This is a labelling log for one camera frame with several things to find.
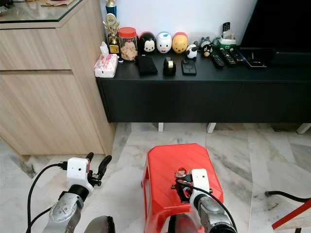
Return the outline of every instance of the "red plastic stool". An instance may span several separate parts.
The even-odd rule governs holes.
[[[144,189],[145,233],[160,233],[166,219],[172,215],[194,210],[189,203],[181,203],[175,189],[175,172],[180,168],[205,168],[213,195],[224,201],[223,191],[208,152],[198,144],[157,146],[148,152],[141,185]]]

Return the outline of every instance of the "black tv cabinet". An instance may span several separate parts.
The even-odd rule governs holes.
[[[173,77],[163,61],[176,63]],[[152,55],[158,74],[140,76],[134,62],[114,78],[96,78],[109,122],[310,122],[311,68],[217,69],[198,54],[196,76],[182,74],[183,54]]]

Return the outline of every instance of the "black pouch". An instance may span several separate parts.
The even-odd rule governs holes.
[[[138,66],[140,74],[157,74],[156,66],[151,57],[136,56],[135,64]]]

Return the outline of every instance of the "marble floor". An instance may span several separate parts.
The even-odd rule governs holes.
[[[224,191],[225,205],[239,233],[293,233],[273,231],[271,225],[301,203],[283,197],[265,197],[267,190],[311,196],[311,132],[298,135],[294,129],[270,124],[217,124],[206,134],[206,124],[166,123],[157,132],[152,123],[119,123],[103,185],[85,201],[75,233],[83,233],[97,216],[114,218],[117,233],[142,233],[144,201],[140,187],[147,152],[156,145],[198,143],[206,147]],[[46,165],[71,156],[20,158],[0,141],[0,232],[26,230],[26,203],[34,176]],[[97,170],[101,155],[94,156]],[[32,197],[32,216],[50,207],[66,190],[66,173],[51,168],[42,175]],[[33,226],[42,232],[44,215]],[[311,228],[303,228],[303,233]]]

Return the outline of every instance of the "red object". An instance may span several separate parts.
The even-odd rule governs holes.
[[[289,220],[292,220],[294,217],[298,216],[299,214],[308,210],[309,208],[311,208],[311,200],[307,201],[306,203],[299,206],[294,211],[290,212],[288,215],[281,218],[279,221],[276,221],[274,224],[272,224],[273,230],[275,230],[279,226],[283,225],[284,223],[288,222]]]
[[[181,203],[175,189],[175,173],[179,170],[205,168],[213,195],[224,201],[208,152],[198,144],[157,146],[148,152],[141,185],[145,197],[145,233],[160,233],[166,219],[172,215],[194,210],[189,203]]]
[[[174,37],[177,35],[184,35],[186,38],[188,38],[187,34],[183,33],[183,32],[177,32],[175,33]]]
[[[124,37],[124,38],[135,37],[136,36],[136,29],[130,28],[130,27],[120,28],[119,29],[119,36]]]

